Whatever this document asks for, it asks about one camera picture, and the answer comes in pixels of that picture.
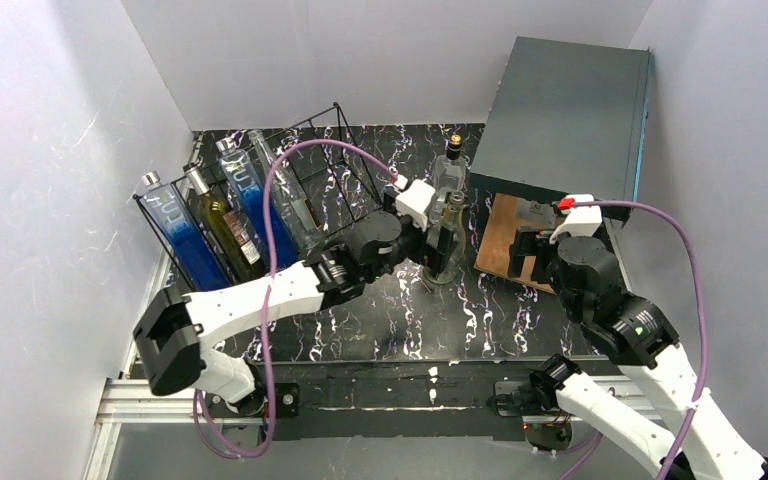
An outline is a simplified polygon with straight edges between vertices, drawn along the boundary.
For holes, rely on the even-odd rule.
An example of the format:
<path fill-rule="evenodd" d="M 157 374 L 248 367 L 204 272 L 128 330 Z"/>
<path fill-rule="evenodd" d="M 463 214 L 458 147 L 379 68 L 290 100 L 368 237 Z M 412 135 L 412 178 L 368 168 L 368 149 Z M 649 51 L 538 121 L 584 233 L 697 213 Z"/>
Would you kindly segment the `blue bottle with silver cap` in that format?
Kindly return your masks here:
<path fill-rule="evenodd" d="M 141 180 L 146 192 L 139 203 L 173 252 L 176 265 L 183 268 L 193 290 L 214 291 L 229 287 L 228 279 L 206 243 L 201 229 L 189 213 L 180 191 L 164 183 L 155 171 Z"/>

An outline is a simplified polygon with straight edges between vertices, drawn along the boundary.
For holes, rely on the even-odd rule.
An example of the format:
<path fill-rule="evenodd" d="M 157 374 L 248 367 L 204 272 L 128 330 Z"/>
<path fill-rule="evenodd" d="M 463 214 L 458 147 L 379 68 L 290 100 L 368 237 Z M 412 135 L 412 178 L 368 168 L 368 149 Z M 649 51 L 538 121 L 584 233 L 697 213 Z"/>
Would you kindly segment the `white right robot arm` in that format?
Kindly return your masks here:
<path fill-rule="evenodd" d="M 651 301 L 625 288 L 617 257 L 598 238 L 518 229 L 510 266 L 535 258 L 568 318 L 640 389 L 660 423 L 619 400 L 571 359 L 555 354 L 519 384 L 499 382 L 488 401 L 501 417 L 542 411 L 589 423 L 656 479 L 768 479 L 768 457 L 731 425 L 676 330 Z"/>

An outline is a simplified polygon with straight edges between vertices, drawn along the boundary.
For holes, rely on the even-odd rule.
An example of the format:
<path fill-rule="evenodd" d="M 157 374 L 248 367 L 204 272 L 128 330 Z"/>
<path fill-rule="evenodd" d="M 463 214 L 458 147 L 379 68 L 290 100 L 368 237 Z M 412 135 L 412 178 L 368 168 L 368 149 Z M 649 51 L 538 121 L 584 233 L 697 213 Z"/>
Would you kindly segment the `clear bottle with black cap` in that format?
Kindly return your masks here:
<path fill-rule="evenodd" d="M 445 201 L 450 192 L 464 188 L 467 165 L 461 157 L 462 146 L 462 137 L 453 134 L 449 137 L 445 153 L 434 160 L 432 184 L 439 201 Z"/>

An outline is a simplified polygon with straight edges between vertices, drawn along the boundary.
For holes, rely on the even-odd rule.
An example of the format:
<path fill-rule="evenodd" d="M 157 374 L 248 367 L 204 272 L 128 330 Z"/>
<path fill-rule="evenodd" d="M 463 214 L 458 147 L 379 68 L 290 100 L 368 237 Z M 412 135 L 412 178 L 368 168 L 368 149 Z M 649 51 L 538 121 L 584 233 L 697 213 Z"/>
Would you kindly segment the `dark green wine bottle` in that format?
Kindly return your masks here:
<path fill-rule="evenodd" d="M 214 193 L 194 163 L 183 167 L 198 203 L 199 215 L 240 283 L 258 279 L 265 267 L 255 242 L 224 196 Z"/>

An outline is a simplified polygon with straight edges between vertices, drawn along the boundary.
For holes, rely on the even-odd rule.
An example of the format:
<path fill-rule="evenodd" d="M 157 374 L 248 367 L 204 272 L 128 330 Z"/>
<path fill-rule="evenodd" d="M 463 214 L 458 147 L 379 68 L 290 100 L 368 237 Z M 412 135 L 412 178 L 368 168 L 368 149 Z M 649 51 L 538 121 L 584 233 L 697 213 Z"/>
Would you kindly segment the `blue square glass bottle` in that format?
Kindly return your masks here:
<path fill-rule="evenodd" d="M 248 153 L 240 147 L 233 137 L 225 137 L 216 142 L 219 151 L 219 164 L 234 192 L 236 199 L 248 217 L 266 254 L 269 253 L 266 238 L 266 222 L 263 213 L 263 184 Z M 282 223 L 281 216 L 270 205 L 270 221 L 277 253 L 277 267 L 288 267 L 298 260 L 298 252 Z"/>

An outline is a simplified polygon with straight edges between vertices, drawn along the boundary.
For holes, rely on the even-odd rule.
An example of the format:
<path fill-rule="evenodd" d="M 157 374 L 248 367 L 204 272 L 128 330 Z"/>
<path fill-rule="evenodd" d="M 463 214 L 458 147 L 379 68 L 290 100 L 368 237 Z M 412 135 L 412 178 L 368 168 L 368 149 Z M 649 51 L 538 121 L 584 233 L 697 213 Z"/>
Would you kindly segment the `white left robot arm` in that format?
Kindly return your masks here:
<path fill-rule="evenodd" d="M 133 330 L 150 391 L 157 397 L 193 388 L 238 403 L 268 380 L 217 350 L 219 342 L 268 323 L 347 303 L 403 261 L 430 259 L 427 220 L 377 211 L 322 251 L 257 280 L 209 292 L 154 295 Z"/>

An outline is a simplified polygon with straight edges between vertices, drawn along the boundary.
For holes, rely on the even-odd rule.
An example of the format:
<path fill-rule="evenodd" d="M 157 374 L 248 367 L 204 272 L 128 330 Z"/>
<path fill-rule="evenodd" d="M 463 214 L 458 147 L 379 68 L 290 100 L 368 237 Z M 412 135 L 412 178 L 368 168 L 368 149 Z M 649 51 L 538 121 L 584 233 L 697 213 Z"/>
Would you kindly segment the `clear bottle with gold rim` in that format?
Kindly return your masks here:
<path fill-rule="evenodd" d="M 465 193 L 462 190 L 449 191 L 439 222 L 429 233 L 429 243 L 435 256 L 423 268 L 422 274 L 425 282 L 433 288 L 450 283 L 454 279 L 458 263 L 464 254 L 464 203 Z"/>

